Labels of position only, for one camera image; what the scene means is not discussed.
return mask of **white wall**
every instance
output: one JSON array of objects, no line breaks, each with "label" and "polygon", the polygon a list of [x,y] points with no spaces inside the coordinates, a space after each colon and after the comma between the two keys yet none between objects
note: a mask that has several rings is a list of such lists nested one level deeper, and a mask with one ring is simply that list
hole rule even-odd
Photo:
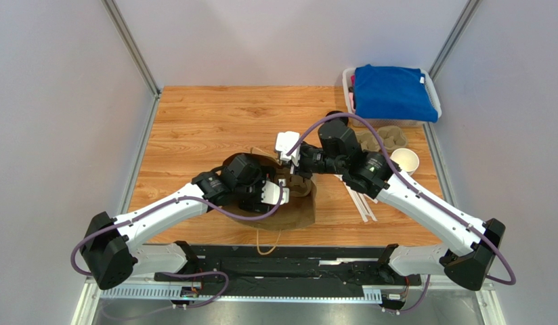
[{"label": "white wall", "polygon": [[100,1],[0,1],[0,324],[69,324],[152,98]]},{"label": "white wall", "polygon": [[367,63],[429,69],[466,0],[117,0],[163,85],[334,85]]},{"label": "white wall", "polygon": [[507,226],[507,324],[558,324],[558,1],[483,1],[435,84],[458,203]]}]

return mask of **wooden tabletop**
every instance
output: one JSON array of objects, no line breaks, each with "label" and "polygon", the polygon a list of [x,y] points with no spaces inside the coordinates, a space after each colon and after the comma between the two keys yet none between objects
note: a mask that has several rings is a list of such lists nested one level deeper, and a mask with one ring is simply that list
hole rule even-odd
[{"label": "wooden tabletop", "polygon": [[[346,111],[340,87],[165,87],[129,210],[172,194],[194,176],[221,165],[251,147],[272,152],[281,131],[303,133],[331,110]],[[423,128],[404,128],[420,159],[413,178],[441,196]],[[317,133],[306,141],[319,146]],[[317,175],[315,224],[285,231],[279,245],[409,246],[439,239],[386,204],[370,203],[378,221],[364,223],[343,184]],[[192,244],[254,244],[255,229],[211,211],[168,229],[151,242],[185,240]],[[276,232],[260,232],[273,244]]]}]

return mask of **blue cloth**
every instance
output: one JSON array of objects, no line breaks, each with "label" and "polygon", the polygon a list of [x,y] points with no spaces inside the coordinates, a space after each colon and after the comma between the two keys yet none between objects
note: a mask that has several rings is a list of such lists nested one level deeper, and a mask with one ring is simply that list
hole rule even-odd
[{"label": "blue cloth", "polygon": [[363,118],[437,122],[419,69],[366,65],[355,70],[353,100]]}]

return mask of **white cup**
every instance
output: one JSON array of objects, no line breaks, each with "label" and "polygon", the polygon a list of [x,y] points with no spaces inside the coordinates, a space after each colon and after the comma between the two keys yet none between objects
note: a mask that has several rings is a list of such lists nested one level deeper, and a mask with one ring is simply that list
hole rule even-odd
[{"label": "white cup", "polygon": [[399,148],[391,154],[390,157],[395,161],[403,171],[409,176],[413,175],[419,167],[419,157],[415,152],[407,148]]}]

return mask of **plastic bin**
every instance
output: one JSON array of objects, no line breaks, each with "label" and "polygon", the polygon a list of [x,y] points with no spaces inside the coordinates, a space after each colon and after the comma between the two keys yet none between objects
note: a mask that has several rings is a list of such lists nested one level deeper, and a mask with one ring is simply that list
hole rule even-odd
[{"label": "plastic bin", "polygon": [[[442,116],[442,107],[439,104],[439,98],[437,92],[435,91],[435,85],[433,85],[433,80],[427,73],[427,71],[421,69],[421,72],[425,75],[425,90],[431,105],[437,111],[437,117]],[[343,71],[343,94],[345,95],[345,104],[347,105],[347,111],[355,114],[355,109],[351,107],[351,102],[349,101],[349,86],[351,85],[351,76],[355,74],[355,68],[348,68]],[[398,127],[418,127],[423,125],[423,121],[414,120],[389,120],[389,119],[379,119],[379,118],[366,118],[369,124],[374,127],[384,127],[385,125],[397,125]],[[363,124],[357,120],[351,119],[351,124],[356,127],[363,127]]]}]

